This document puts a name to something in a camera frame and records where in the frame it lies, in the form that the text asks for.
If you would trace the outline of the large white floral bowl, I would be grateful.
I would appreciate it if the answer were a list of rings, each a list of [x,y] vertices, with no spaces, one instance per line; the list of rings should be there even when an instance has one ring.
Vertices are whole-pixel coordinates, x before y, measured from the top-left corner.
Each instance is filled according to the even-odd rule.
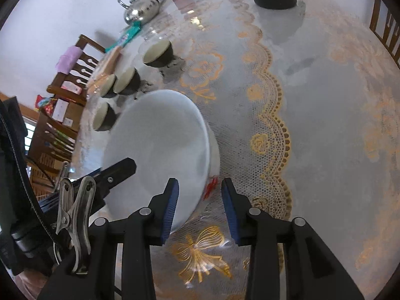
[[[147,93],[127,107],[113,125],[102,166],[131,158],[136,172],[106,197],[114,220],[127,218],[179,183],[171,229],[181,228],[205,208],[218,183],[220,154],[214,132],[197,106],[168,89]]]

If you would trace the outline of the steel clip on right gripper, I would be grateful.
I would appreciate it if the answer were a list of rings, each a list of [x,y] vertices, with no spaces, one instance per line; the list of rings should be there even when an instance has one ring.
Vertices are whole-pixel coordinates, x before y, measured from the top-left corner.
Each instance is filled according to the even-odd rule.
[[[70,179],[60,182],[58,217],[55,234],[59,241],[53,244],[53,253],[58,264],[66,257],[67,250],[74,250],[75,262],[72,274],[88,273],[91,245],[88,234],[96,183],[93,177],[85,176],[75,191]]]

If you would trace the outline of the dark small tea bowl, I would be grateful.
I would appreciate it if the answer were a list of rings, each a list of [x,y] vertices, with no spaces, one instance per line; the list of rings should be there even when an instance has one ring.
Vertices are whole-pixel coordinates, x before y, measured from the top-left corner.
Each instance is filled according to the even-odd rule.
[[[113,98],[116,96],[114,92],[114,85],[117,81],[117,76],[115,74],[110,74],[105,78],[102,87],[100,88],[99,94],[101,98]]]
[[[171,41],[160,40],[148,48],[143,56],[143,63],[149,67],[166,67],[174,59],[174,51]]]
[[[108,102],[105,102],[95,113],[93,118],[93,129],[97,132],[108,131],[113,127],[116,120],[117,115],[112,106]]]
[[[130,67],[116,80],[113,91],[119,95],[130,96],[139,90],[140,84],[138,71],[135,67]]]

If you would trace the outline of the wooden chair with purple cloth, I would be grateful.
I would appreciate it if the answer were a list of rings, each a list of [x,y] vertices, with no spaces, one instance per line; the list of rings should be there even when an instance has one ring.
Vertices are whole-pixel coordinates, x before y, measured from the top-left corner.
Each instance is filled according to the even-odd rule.
[[[80,49],[81,55],[72,63],[72,68],[69,70],[68,74],[61,73],[59,70],[57,71],[53,81],[47,86],[47,93],[53,94],[55,98],[74,102],[81,106],[86,105],[88,81],[93,74],[95,67],[99,63],[95,57],[85,52],[87,46],[100,52],[101,56],[105,55],[105,48],[84,34],[81,34],[74,45],[74,47]],[[79,91],[73,92],[62,88],[64,83],[72,83],[76,85],[79,88]]]

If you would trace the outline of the purple cloth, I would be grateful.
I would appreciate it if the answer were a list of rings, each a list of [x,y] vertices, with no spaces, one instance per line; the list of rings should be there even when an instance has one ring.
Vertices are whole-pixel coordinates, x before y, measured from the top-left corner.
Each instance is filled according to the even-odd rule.
[[[62,54],[55,68],[58,73],[67,75],[71,72],[77,60],[81,57],[83,50],[77,46],[70,46],[64,54]]]

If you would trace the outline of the teal packaged item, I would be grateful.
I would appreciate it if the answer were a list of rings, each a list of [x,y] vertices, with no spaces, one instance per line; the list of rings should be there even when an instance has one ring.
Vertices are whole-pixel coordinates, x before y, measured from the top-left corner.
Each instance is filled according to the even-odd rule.
[[[140,21],[135,21],[133,25],[129,25],[124,28],[121,32],[119,39],[116,40],[116,43],[112,44],[110,47],[105,49],[105,52],[113,50],[116,47],[124,48],[142,29],[142,24]]]

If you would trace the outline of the steel kettle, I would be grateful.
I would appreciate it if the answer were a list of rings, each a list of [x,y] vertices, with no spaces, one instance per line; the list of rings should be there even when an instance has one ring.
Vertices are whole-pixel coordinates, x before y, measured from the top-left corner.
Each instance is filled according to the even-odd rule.
[[[161,7],[159,0],[130,0],[125,4],[122,0],[117,0],[124,11],[125,23],[133,26],[135,23],[145,25],[149,23],[158,13]]]

